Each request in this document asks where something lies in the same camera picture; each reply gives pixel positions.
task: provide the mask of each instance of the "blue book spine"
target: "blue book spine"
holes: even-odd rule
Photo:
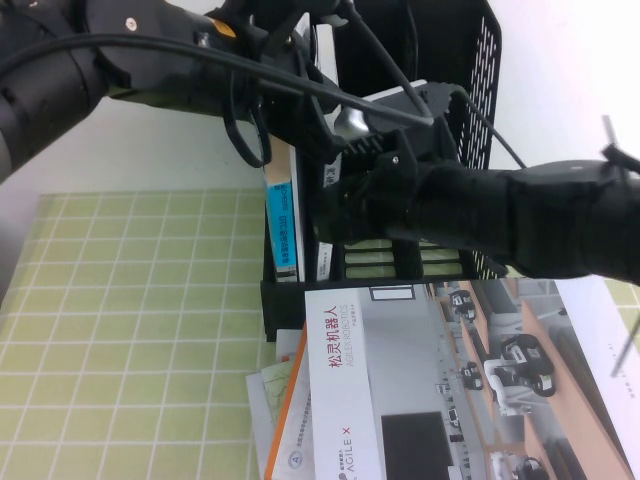
[[[271,248],[280,281],[297,280],[296,233],[291,182],[267,188]]]

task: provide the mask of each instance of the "logo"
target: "logo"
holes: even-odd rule
[[[296,450],[289,455],[289,466],[294,470],[300,468],[302,466],[302,453]]]

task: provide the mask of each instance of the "table surface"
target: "table surface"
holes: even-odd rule
[[[43,197],[0,319],[0,478],[255,480],[261,190]]]

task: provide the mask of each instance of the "orange book edge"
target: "orange book edge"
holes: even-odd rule
[[[287,394],[282,404],[282,410],[278,417],[278,425],[276,426],[276,432],[273,436],[273,443],[271,444],[271,451],[269,452],[269,460],[267,461],[267,469],[264,473],[264,480],[273,479],[273,470],[276,466],[276,458],[278,457],[278,450],[280,450],[280,442],[282,441],[282,435],[284,434],[284,426],[287,423],[287,416],[289,415],[289,407],[291,407],[291,399],[293,398],[293,391],[296,388],[296,382],[298,381],[298,373],[300,373],[300,364],[302,363],[302,357],[304,356],[304,349],[307,343],[307,324],[305,323],[302,329],[302,336],[300,337],[300,343],[298,344],[298,352],[296,353],[296,360],[293,364],[291,371],[291,378],[289,385],[287,385]]]

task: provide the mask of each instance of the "robotic arm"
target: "robotic arm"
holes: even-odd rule
[[[333,163],[346,142],[323,114],[343,103],[397,128],[384,135],[384,151],[371,164],[317,198],[319,240],[426,238],[479,250],[531,277],[593,273],[640,283],[640,185],[627,173],[640,171],[636,160],[609,147],[608,163],[469,170],[454,161],[443,117],[434,121],[426,107],[422,117],[376,107],[326,79],[294,31],[305,12],[357,18],[348,0],[227,0],[205,16],[163,0],[0,0],[0,181],[105,96],[220,116],[254,167],[270,160],[269,134]],[[94,37],[113,34],[119,42]],[[140,48],[124,48],[122,35]],[[16,60],[56,40],[76,48]],[[153,40],[164,43],[151,48]],[[213,56],[217,63],[203,61]],[[251,75],[258,67],[260,78]],[[242,140],[239,120],[256,126],[261,157]]]
[[[329,14],[336,2],[306,2],[306,9],[289,9],[277,22],[260,12],[258,3],[231,0],[201,16],[163,0],[0,1],[0,62],[55,39],[127,34],[261,62],[339,92],[315,68],[307,42],[294,31],[305,11]],[[250,21],[258,13],[271,23],[271,31]],[[270,160],[269,133],[320,162],[331,163],[344,148],[323,118],[336,108],[335,101],[318,101],[220,64],[165,51],[83,48],[43,56],[0,78],[2,179],[91,114],[105,96],[223,117],[229,137],[254,167]],[[238,120],[250,120],[258,129],[262,158],[243,143]]]

